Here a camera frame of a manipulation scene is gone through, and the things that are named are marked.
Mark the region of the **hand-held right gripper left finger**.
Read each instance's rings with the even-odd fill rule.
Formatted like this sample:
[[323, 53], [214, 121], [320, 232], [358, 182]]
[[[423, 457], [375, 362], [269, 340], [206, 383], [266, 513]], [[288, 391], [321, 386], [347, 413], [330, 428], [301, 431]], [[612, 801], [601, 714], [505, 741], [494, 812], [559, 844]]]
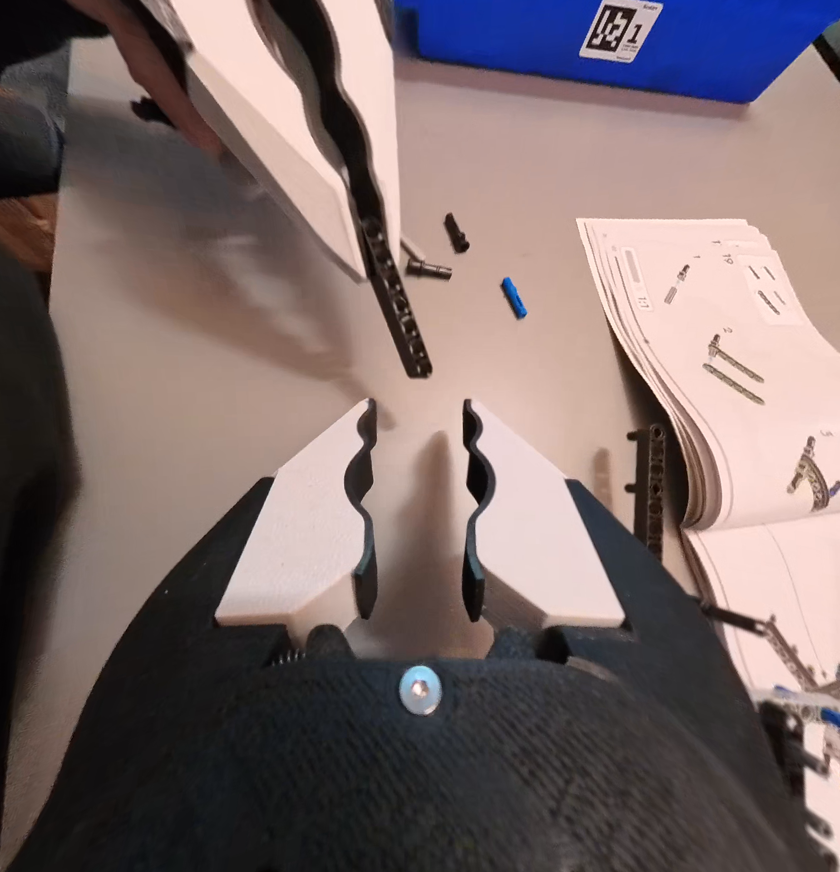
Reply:
[[361, 400], [273, 475], [215, 612], [220, 626], [346, 630], [378, 593], [374, 527], [377, 405]]

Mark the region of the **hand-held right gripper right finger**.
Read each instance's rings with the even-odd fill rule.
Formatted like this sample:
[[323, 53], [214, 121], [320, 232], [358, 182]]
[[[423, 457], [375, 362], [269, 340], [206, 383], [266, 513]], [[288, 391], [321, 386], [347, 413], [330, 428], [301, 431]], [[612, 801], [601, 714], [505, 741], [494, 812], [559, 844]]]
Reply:
[[548, 461], [477, 399], [462, 409], [466, 525], [462, 597], [493, 629], [612, 629], [625, 613], [568, 486]]

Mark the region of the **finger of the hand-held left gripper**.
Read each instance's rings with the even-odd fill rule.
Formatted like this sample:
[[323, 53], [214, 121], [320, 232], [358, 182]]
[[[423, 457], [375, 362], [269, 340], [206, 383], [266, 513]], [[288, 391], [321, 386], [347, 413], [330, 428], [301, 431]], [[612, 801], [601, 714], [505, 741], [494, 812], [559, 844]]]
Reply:
[[338, 134], [351, 192], [379, 199], [387, 238], [401, 237], [392, 2], [321, 1], [335, 50], [335, 82], [356, 120]]
[[173, 9], [194, 107], [345, 274], [366, 281], [347, 185], [315, 140], [303, 92], [252, 2], [176, 1]]

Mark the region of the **long black holed beam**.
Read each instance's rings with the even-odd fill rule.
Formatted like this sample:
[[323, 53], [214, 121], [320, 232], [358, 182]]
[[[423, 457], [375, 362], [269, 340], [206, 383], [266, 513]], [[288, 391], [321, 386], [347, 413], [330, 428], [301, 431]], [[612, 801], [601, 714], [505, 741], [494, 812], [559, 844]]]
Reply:
[[374, 216], [361, 219], [360, 227], [367, 276], [404, 371], [409, 378], [426, 379], [432, 364], [384, 227]]

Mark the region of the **grey desk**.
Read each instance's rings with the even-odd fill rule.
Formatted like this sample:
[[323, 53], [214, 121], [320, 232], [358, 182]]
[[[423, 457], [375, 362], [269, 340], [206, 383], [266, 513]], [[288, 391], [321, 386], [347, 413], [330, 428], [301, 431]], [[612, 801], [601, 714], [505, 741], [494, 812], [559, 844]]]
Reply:
[[747, 106], [411, 59], [395, 85], [404, 233], [453, 269], [408, 283], [425, 381], [405, 377], [369, 288], [132, 116], [137, 88], [111, 43], [73, 49], [50, 313], [80, 479], [24, 631], [0, 869], [149, 594], [359, 400], [379, 406], [364, 501], [379, 594], [348, 632], [361, 655], [480, 657], [491, 643], [460, 590], [466, 398], [631, 521], [626, 434], [659, 412], [609, 333], [577, 218], [745, 219], [840, 351], [840, 84], [815, 49]]

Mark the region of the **person's left hand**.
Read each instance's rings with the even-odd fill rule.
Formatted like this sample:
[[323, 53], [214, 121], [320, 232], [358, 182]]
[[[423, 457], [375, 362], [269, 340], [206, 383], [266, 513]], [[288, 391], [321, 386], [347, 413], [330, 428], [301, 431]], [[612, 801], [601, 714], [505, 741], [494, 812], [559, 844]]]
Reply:
[[68, 5], [108, 29], [133, 80], [189, 142], [219, 157], [216, 133], [193, 106], [136, 12], [122, 1], [68, 1]]

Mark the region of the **black beam with pins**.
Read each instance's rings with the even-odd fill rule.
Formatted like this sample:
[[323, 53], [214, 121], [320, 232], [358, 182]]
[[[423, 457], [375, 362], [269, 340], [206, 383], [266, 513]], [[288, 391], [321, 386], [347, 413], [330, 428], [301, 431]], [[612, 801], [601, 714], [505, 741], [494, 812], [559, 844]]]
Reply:
[[633, 481], [625, 491], [633, 496], [632, 532], [658, 560], [663, 560], [666, 431], [662, 424], [630, 431], [635, 444]]

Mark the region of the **black and white marker tag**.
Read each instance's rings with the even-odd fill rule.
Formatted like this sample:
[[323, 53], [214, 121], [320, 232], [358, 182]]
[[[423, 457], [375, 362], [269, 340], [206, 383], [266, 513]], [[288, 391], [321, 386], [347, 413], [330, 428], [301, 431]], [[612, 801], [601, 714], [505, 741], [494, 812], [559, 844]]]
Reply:
[[579, 57], [631, 64], [663, 8], [658, 2], [602, 1], [579, 49]]

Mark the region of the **open instruction booklet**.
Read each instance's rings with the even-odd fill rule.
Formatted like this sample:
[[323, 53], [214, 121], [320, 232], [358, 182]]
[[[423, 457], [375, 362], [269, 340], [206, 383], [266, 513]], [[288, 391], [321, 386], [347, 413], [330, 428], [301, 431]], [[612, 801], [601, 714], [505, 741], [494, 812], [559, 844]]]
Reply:
[[681, 524], [748, 689], [824, 699], [797, 709], [840, 798], [840, 352], [743, 219], [576, 225], [599, 299], [667, 413], [687, 469]]

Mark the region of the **person's dark clothing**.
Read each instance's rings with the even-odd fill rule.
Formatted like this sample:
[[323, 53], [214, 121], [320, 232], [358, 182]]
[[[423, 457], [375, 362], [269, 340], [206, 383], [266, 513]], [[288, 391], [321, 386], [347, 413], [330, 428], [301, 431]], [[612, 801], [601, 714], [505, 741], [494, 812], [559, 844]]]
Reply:
[[39, 281], [0, 247], [0, 829], [24, 608], [75, 479], [48, 305]]

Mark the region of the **partly built brick model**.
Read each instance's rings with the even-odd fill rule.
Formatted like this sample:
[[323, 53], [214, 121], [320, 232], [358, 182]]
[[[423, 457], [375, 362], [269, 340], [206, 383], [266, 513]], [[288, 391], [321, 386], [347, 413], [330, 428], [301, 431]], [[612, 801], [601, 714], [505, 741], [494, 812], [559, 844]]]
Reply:
[[771, 743], [785, 788], [805, 821], [808, 840], [828, 870], [840, 870], [840, 842], [828, 816], [840, 824], [840, 664], [832, 679], [818, 678], [782, 634], [775, 616], [761, 620], [723, 609], [695, 595], [710, 622], [762, 639], [787, 672], [791, 686], [748, 688]]

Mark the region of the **blue plastic bin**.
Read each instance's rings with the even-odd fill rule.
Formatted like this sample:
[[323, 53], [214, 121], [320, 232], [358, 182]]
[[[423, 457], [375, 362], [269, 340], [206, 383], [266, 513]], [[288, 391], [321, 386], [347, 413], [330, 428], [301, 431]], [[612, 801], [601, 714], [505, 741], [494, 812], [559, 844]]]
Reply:
[[396, 1], [419, 58], [748, 104], [840, 20], [840, 1], [648, 1], [662, 14], [631, 64], [578, 52], [602, 1]]

